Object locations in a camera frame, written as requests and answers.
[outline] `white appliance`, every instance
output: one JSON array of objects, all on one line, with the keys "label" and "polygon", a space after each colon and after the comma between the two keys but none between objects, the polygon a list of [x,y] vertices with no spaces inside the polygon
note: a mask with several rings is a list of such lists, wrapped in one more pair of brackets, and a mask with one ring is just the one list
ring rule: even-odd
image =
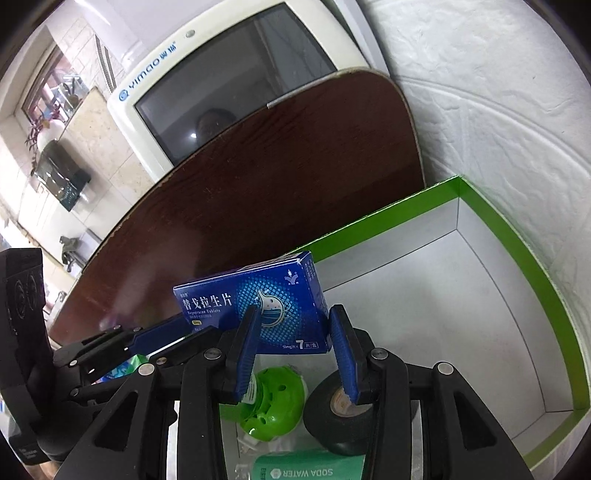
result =
[{"label": "white appliance", "polygon": [[[367,39],[362,27],[351,30]],[[378,58],[387,72],[373,52],[366,54],[372,66]],[[369,65],[320,0],[225,0],[131,68],[108,108],[156,181],[258,108],[337,70]]]}]

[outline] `textured white wall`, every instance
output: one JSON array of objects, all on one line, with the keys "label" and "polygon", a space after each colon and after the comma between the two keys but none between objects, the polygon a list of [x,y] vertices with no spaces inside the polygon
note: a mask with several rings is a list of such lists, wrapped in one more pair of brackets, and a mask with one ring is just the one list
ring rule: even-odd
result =
[{"label": "textured white wall", "polygon": [[568,49],[523,0],[360,2],[413,112],[427,181],[462,174],[484,192],[589,347],[591,87]]}]

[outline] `dark brown wooden board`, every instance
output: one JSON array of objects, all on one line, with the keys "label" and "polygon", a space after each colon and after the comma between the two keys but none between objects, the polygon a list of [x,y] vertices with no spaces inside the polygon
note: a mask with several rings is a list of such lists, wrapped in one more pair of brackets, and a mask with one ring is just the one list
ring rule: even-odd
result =
[{"label": "dark brown wooden board", "polygon": [[180,309],[173,287],[279,256],[424,187],[396,85],[337,73],[230,127],[111,232],[51,328],[60,344]]}]

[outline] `tablet box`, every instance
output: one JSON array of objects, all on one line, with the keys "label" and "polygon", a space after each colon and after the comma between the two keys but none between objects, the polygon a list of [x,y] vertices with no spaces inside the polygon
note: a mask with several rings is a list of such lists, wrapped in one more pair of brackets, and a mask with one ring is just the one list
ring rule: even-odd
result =
[{"label": "tablet box", "polygon": [[311,252],[286,255],[174,288],[195,331],[236,328],[246,309],[262,311],[257,353],[326,353],[332,344],[326,301]]}]

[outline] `roll of black tape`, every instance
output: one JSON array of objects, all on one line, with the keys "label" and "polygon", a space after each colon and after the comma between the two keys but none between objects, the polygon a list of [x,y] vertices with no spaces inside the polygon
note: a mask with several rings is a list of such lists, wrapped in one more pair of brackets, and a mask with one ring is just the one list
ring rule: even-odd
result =
[{"label": "roll of black tape", "polygon": [[337,455],[365,455],[373,417],[372,405],[351,404],[343,392],[338,371],[316,387],[304,407],[308,432]]}]

